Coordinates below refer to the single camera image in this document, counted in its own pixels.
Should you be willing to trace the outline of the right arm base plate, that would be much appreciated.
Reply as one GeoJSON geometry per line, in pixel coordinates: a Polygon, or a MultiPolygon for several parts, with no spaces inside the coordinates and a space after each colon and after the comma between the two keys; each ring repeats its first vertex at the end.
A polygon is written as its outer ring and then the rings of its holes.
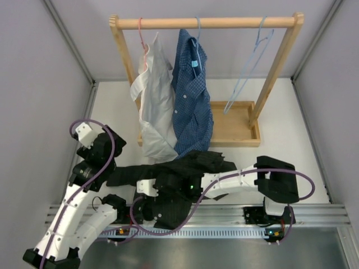
{"type": "Polygon", "coordinates": [[[247,225],[257,225],[260,227],[268,227],[270,225],[279,225],[279,224],[290,224],[291,217],[293,214],[290,212],[288,206],[284,208],[284,213],[282,216],[268,215],[263,206],[253,206],[253,207],[244,207],[243,216],[245,219],[245,224],[247,225]]]}

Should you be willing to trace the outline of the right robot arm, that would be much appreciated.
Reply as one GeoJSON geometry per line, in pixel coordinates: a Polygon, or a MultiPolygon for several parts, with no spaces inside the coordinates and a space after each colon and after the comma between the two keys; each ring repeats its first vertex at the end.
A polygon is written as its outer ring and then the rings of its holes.
{"type": "Polygon", "coordinates": [[[247,224],[268,227],[288,224],[294,219],[290,204],[300,200],[295,168],[289,163],[260,156],[254,166],[241,171],[194,174],[187,178],[158,178],[154,187],[161,191],[157,227],[176,229],[188,222],[203,199],[219,200],[231,193],[259,192],[262,207],[245,208],[247,224]]]}

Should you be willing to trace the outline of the light blue wire hanger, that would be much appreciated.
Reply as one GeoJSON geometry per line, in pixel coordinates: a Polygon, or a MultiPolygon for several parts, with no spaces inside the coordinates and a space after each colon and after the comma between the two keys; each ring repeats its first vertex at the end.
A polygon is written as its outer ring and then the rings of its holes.
{"type": "Polygon", "coordinates": [[[261,36],[261,29],[263,28],[266,19],[267,16],[264,16],[261,20],[252,53],[241,70],[238,80],[233,88],[232,94],[223,109],[223,114],[227,114],[232,108],[234,102],[242,92],[243,88],[246,86],[248,80],[254,74],[257,65],[259,64],[261,58],[267,50],[269,43],[271,42],[271,39],[274,35],[274,29],[269,30],[265,36],[261,36]]]}

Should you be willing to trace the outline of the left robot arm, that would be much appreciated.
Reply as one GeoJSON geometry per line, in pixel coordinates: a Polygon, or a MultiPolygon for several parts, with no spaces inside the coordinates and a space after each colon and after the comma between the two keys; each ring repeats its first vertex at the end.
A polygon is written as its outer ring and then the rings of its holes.
{"type": "Polygon", "coordinates": [[[107,125],[102,133],[86,122],[71,126],[73,138],[81,143],[77,154],[83,159],[72,170],[65,196],[41,241],[27,249],[23,261],[34,268],[79,268],[81,260],[104,229],[126,217],[126,200],[106,194],[87,221],[81,219],[116,168],[115,157],[126,141],[107,125]]]}

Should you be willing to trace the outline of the black pinstripe shirt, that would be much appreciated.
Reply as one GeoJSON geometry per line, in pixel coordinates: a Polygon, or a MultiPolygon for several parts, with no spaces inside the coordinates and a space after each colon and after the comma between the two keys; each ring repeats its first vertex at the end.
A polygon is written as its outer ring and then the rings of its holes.
{"type": "Polygon", "coordinates": [[[136,186],[144,179],[154,179],[158,196],[143,198],[134,207],[136,220],[151,221],[156,228],[173,230],[187,218],[191,206],[205,189],[201,178],[205,173],[216,174],[236,170],[235,163],[226,161],[221,152],[192,150],[173,161],[117,167],[107,180],[107,186],[136,186]]]}

